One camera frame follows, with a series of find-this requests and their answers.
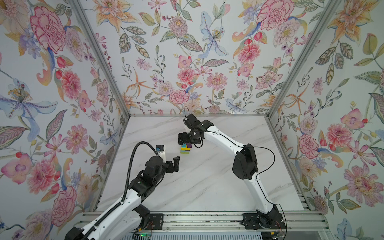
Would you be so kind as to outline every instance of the red berry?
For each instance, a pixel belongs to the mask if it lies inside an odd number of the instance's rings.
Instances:
[[[57,79],[60,79],[61,77],[63,76],[63,72],[62,71],[56,71],[56,78]]]

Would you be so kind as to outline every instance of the black cable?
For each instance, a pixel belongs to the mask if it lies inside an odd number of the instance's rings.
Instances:
[[[195,147],[197,147],[197,148],[201,148],[202,146],[203,146],[203,139],[201,139],[201,145],[200,145],[200,147],[198,147],[198,146],[196,146],[196,144],[194,144],[195,145]]]
[[[184,116],[185,116],[185,117],[187,117],[187,115],[186,115],[186,111],[185,111],[185,108],[187,108],[187,109],[188,109],[188,115],[189,115],[189,108],[188,108],[187,106],[184,106]]]

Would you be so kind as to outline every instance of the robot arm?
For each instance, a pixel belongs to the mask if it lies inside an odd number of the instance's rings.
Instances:
[[[275,221],[274,219],[279,215],[279,211],[276,205],[271,203],[260,178],[257,176],[258,168],[254,146],[233,140],[210,121],[200,122],[193,114],[188,115],[183,121],[190,132],[180,133],[178,144],[199,144],[203,142],[203,139],[206,139],[226,150],[234,159],[233,173],[245,182],[255,200],[260,225],[264,228],[270,228]]]

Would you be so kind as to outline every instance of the black mounting plate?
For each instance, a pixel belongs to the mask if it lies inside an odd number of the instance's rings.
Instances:
[[[245,229],[257,230],[259,228],[263,228],[260,225],[259,215],[257,213],[242,214],[242,215],[243,215]],[[273,219],[272,226],[269,229],[280,229],[280,228],[285,229],[286,226],[285,226],[283,216],[281,214],[278,214],[277,217]]]
[[[152,226],[148,226],[148,229],[162,230],[163,229],[164,214],[149,214],[149,223],[152,222]]]

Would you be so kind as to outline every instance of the pink peony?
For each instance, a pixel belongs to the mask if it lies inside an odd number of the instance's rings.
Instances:
[[[187,58],[186,56],[179,56],[179,68],[188,68],[192,63],[192,59]]]
[[[350,111],[348,114],[344,115],[344,117],[340,119],[340,121],[350,129],[358,129],[358,128],[364,127],[364,123],[361,120],[362,120],[362,115],[358,108],[353,109],[352,111]]]
[[[352,132],[342,124],[331,124],[327,137],[336,147],[346,147],[352,141]]]
[[[28,154],[23,154],[19,159],[13,159],[3,166],[1,172],[12,179],[12,182],[22,184],[29,174],[31,166],[32,162]]]
[[[175,104],[182,104],[188,101],[189,93],[186,93],[185,90],[177,90],[172,92],[169,95],[169,100]]]
[[[272,71],[267,71],[263,76],[256,78],[256,89],[263,89],[271,86],[273,83],[279,81],[283,77],[282,74],[276,74]]]
[[[300,150],[301,152],[309,159],[314,159],[319,155],[317,149],[319,145],[316,143],[316,139],[311,137],[310,135],[302,135],[299,138]]]
[[[182,37],[188,32],[187,22],[182,17],[174,17],[169,22],[169,28],[177,37]]]
[[[30,17],[31,28],[45,49],[48,47],[57,54],[65,45],[65,31],[60,18],[46,7],[35,7],[35,15]]]
[[[239,53],[239,61],[241,63],[253,62],[260,55],[260,47],[256,43],[245,45]]]
[[[79,105],[84,112],[86,111],[86,108],[89,108],[92,105],[85,90],[81,91],[81,94],[79,96]]]
[[[79,153],[79,148],[88,146],[87,140],[88,135],[87,129],[83,128],[82,124],[72,126],[72,131],[68,131],[67,134],[69,137],[65,138],[66,147],[68,150],[72,149],[72,154]]]
[[[192,68],[183,68],[177,74],[177,78],[185,83],[192,81],[194,77],[195,72],[192,70]]]
[[[108,83],[107,80],[103,80],[102,83],[98,83],[97,87],[97,97],[96,99],[103,103],[103,106],[106,107],[108,104]]]
[[[64,72],[61,77],[61,87],[65,92],[65,95],[70,99],[76,99],[81,91],[80,78],[72,71]]]
[[[32,176],[28,178],[30,192],[38,194],[40,190],[42,192],[47,190],[53,182],[55,173],[55,165],[51,161],[43,159],[37,162],[31,170]]]
[[[240,76],[240,74],[242,74],[244,77],[248,77],[249,74],[251,74],[251,70],[253,69],[253,66],[254,66],[253,63],[251,63],[251,64],[249,64],[249,63],[244,64],[237,71],[238,75]]]
[[[225,86],[227,84],[227,77],[224,76],[222,73],[215,73],[215,75],[211,74],[207,78],[207,83],[206,85],[210,88],[212,87],[216,91],[224,88],[223,85]]]
[[[362,198],[365,199],[365,204],[374,207],[377,202],[383,203],[383,195],[380,194],[384,189],[384,185],[380,182],[375,182],[378,179],[376,174],[368,175],[369,168],[366,165],[363,167],[353,166],[352,172],[345,169],[344,178],[349,181],[347,184],[347,195],[356,197],[359,203],[362,203]]]
[[[67,221],[74,210],[76,197],[76,190],[71,186],[68,186],[67,190],[59,192],[51,211],[52,224],[60,227]]]
[[[294,7],[295,5],[291,0],[267,0],[257,15],[256,23],[261,23],[260,29],[277,28],[288,20]]]

